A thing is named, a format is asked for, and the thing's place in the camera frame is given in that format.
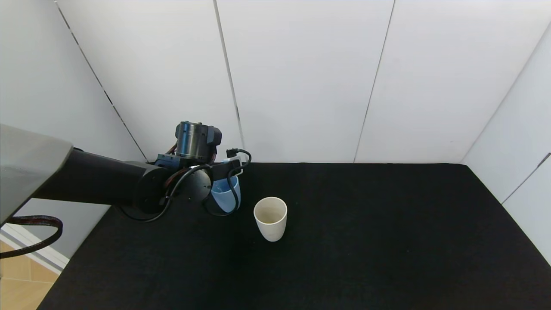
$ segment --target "translucent blue cup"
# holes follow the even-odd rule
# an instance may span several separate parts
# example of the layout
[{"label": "translucent blue cup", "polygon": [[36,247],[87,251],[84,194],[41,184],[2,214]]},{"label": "translucent blue cup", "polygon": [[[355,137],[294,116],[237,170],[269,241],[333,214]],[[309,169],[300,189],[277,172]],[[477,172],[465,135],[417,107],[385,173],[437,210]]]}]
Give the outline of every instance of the translucent blue cup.
[{"label": "translucent blue cup", "polygon": [[[239,178],[231,177],[230,180],[231,184],[234,187],[235,193],[237,194],[237,208],[239,209],[239,206],[241,205],[241,189],[239,188]],[[218,203],[218,206],[220,206],[220,208],[224,210],[224,212],[231,212],[235,208],[235,198],[228,184],[228,179],[214,181],[210,194],[212,195],[216,203]]]}]

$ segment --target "white wall panel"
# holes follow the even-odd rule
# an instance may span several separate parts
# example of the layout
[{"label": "white wall panel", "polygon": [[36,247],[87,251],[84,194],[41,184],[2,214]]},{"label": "white wall panel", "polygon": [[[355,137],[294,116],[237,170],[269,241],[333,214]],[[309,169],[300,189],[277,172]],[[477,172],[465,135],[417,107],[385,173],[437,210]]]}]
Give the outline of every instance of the white wall panel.
[{"label": "white wall panel", "polygon": [[463,163],[503,202],[550,151],[551,25]]},{"label": "white wall panel", "polygon": [[222,131],[219,158],[241,137],[212,1],[59,0],[99,80],[148,159],[180,121]]},{"label": "white wall panel", "polygon": [[551,264],[551,159],[546,160],[503,206]]},{"label": "white wall panel", "polygon": [[396,0],[356,162],[460,162],[550,20],[550,1]]},{"label": "white wall panel", "polygon": [[[72,142],[85,151],[141,161],[55,3],[0,1],[0,122]],[[63,235],[52,247],[70,257],[107,206],[31,199],[17,215],[52,215]],[[26,227],[39,238],[50,227]]]},{"label": "white wall panel", "polygon": [[392,0],[218,0],[256,161],[352,162]]}]

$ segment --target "ceramic cup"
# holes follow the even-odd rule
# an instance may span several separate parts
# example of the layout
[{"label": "ceramic cup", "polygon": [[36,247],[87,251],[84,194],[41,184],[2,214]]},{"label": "ceramic cup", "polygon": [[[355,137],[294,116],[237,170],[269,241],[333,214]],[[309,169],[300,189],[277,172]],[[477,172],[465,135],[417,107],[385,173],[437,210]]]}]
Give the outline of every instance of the ceramic cup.
[{"label": "ceramic cup", "polygon": [[268,241],[280,240],[287,225],[287,205],[277,197],[266,197],[256,203],[253,211],[260,233]]}]

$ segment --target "black tablecloth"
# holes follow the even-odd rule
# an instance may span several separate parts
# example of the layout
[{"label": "black tablecloth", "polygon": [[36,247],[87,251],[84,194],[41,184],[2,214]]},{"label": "black tablecloth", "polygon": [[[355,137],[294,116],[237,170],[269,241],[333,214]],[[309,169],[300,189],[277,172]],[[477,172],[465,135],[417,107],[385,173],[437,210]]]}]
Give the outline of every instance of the black tablecloth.
[{"label": "black tablecloth", "polygon": [[[551,309],[551,267],[466,166],[262,164],[242,205],[106,213],[40,309]],[[255,203],[288,205],[262,238]]]}]

